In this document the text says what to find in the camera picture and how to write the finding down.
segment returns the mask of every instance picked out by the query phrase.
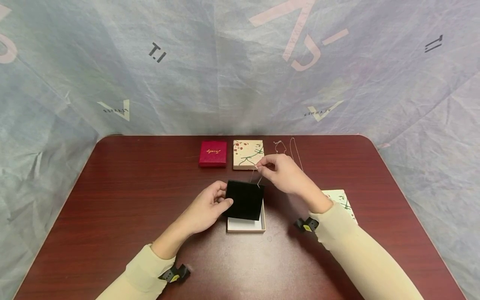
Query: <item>wrinkled plastic sheet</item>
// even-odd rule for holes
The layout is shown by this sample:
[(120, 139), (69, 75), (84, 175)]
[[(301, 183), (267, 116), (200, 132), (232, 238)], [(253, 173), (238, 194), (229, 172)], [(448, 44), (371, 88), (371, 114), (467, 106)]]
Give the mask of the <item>wrinkled plastic sheet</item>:
[(478, 1), (4, 0), (0, 298), (109, 134), (363, 134), (480, 299)]

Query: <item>open box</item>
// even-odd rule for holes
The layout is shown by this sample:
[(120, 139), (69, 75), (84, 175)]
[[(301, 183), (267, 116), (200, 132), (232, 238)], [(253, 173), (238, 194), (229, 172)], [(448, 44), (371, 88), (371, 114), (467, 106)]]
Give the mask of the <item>open box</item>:
[(260, 219), (258, 221), (237, 219), (237, 218), (230, 218), (230, 217), (227, 219), (227, 232), (263, 233), (265, 232), (265, 230), (266, 230), (265, 210), (264, 210), (263, 201), (262, 201), (262, 209), (260, 211)]

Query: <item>dark red table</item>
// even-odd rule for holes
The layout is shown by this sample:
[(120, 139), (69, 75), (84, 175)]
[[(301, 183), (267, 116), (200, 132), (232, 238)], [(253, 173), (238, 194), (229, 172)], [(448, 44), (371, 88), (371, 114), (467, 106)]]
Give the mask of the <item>dark red table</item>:
[[(226, 169), (198, 168), (201, 141), (215, 138), (101, 140), (15, 299), (94, 299), (204, 187), (215, 180), (250, 180), (252, 172), (232, 170), (231, 147)], [(233, 142), (233, 137), (223, 138)], [(267, 154), (275, 153), (274, 141), (288, 147), (290, 140), (241, 137), (257, 138)], [(305, 173), (324, 190), (346, 191), (359, 224), (397, 260), (426, 300), (464, 299), (367, 138), (297, 136), (296, 142)], [(262, 183), (267, 185), (266, 232), (227, 234), (220, 219), (193, 236), (177, 256), (192, 275), (182, 285), (167, 286), (160, 299), (361, 299), (315, 236), (292, 226), (306, 216), (306, 208), (266, 180)]]

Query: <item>beige sleeve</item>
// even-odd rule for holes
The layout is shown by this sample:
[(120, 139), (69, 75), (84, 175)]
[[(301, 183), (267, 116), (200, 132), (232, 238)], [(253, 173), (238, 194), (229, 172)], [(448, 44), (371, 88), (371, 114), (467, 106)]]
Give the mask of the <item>beige sleeve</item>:
[(423, 299), (393, 257), (340, 204), (335, 203), (324, 214), (310, 216), (320, 223), (315, 230), (318, 241), (332, 253), (366, 300)]
[(174, 263), (175, 257), (163, 260), (145, 245), (97, 300), (155, 300), (167, 285), (158, 277)]

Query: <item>person's left hand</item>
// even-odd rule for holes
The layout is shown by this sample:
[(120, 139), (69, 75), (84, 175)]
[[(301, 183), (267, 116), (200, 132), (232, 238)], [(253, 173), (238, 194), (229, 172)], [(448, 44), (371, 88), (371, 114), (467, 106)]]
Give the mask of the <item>person's left hand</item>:
[(198, 194), (175, 223), (188, 235), (207, 230), (233, 204), (233, 199), (225, 199), (226, 189), (227, 184), (222, 181), (210, 184)]

